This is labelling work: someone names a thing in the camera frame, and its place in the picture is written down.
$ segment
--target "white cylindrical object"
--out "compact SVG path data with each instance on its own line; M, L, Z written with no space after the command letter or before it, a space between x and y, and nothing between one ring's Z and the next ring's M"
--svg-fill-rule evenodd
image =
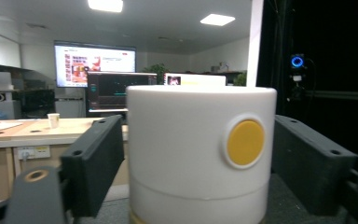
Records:
M131 211L145 223L258 223L267 209L276 91L127 89Z
M58 128L60 124L60 114L58 113L48 114L48 124L50 126L50 129Z

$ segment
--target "wooden desk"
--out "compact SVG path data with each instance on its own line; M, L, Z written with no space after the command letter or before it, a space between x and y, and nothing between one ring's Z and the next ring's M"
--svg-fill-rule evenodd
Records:
M60 119L60 127L50 129L47 119L20 120L22 125L5 129L0 132L0 200L10 196L11 186L16 175L22 170L41 165L57 167L60 165L61 154L83 134L94 120ZM123 138L127 141L127 126L123 126ZM48 146L50 158L19 160L18 147ZM113 185L128 184L127 160L124 160L117 173Z

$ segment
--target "rectangular ceiling light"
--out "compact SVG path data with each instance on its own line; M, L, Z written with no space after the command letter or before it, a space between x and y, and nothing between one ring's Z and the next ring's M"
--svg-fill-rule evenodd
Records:
M211 15L205 17L204 19L202 19L202 21L200 21L200 22L204 23L204 24L209 24L209 25L224 26L231 21L235 21L235 18L229 17L229 16L211 14Z
M89 0L89 7L101 11L121 12L123 0Z

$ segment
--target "electrical socket panel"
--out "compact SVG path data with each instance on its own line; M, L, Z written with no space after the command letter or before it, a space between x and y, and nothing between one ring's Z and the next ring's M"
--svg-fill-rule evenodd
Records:
M50 146L37 146L37 147L17 147L19 160L27 156L26 160L50 158Z

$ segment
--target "yellow button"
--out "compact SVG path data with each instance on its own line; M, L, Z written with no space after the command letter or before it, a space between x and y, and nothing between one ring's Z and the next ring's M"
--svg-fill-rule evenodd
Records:
M244 120L232 129L227 141L227 154L235 164L248 165L260 155L263 144L264 131L260 124Z

